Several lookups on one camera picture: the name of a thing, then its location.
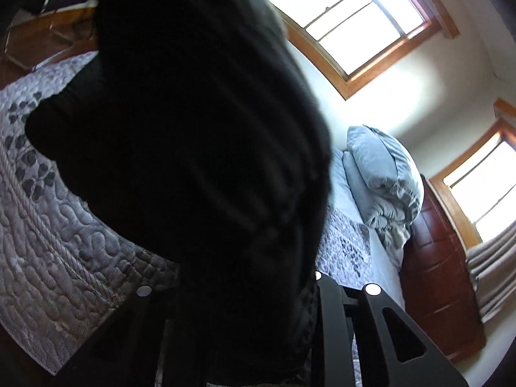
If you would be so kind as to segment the dark wooden headboard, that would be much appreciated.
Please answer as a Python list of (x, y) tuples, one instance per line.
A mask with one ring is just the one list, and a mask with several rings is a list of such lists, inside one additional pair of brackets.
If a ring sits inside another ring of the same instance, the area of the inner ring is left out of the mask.
[(411, 224), (400, 272), (405, 308), (453, 363), (486, 344), (465, 250), (435, 192), (423, 180), (422, 210)]

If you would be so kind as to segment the wooden framed side window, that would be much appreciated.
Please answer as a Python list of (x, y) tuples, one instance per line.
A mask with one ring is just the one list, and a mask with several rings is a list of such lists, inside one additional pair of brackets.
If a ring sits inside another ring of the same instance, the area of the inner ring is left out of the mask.
[(346, 100), (428, 39), (459, 29), (441, 0), (269, 0), (291, 44)]

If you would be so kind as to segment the wooden framed headboard window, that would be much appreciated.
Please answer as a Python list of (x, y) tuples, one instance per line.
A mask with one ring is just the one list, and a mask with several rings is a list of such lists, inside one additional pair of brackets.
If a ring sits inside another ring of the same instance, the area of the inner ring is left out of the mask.
[(493, 110), (494, 124), (430, 178), (467, 249), (494, 239), (515, 221), (515, 106), (498, 98)]

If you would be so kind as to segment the light blue bed sheet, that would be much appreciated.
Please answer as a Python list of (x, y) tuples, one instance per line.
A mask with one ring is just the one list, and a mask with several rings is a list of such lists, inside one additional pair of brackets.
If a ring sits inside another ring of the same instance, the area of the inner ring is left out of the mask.
[[(332, 193), (330, 195), (330, 202), (333, 206), (339, 208), (344, 215), (347, 215), (348, 218), (362, 224), (363, 221), (359, 208), (355, 203), (351, 189), (346, 180), (342, 161), (343, 155), (344, 151), (342, 149), (336, 146), (332, 147)], [(372, 280), (378, 283), (401, 308), (405, 308), (399, 268), (387, 255), (375, 229), (368, 228), (368, 231), (372, 254)]]

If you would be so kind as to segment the grey quilted bedspread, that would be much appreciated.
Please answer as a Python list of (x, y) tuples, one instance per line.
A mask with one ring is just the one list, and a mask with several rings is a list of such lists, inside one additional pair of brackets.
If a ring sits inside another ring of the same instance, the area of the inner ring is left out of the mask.
[(118, 235), (66, 187), (25, 124), (71, 82), (94, 77), (95, 53), (29, 74), (1, 94), (1, 322), (53, 375), (139, 287), (172, 291), (177, 266)]

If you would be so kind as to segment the black cargo pants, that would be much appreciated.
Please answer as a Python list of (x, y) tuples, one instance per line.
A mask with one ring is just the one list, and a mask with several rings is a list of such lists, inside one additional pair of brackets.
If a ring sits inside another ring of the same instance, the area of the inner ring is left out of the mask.
[(317, 317), (331, 142), (269, 0), (98, 0), (94, 77), (29, 115), (66, 187), (173, 262), (177, 385), (284, 382)]

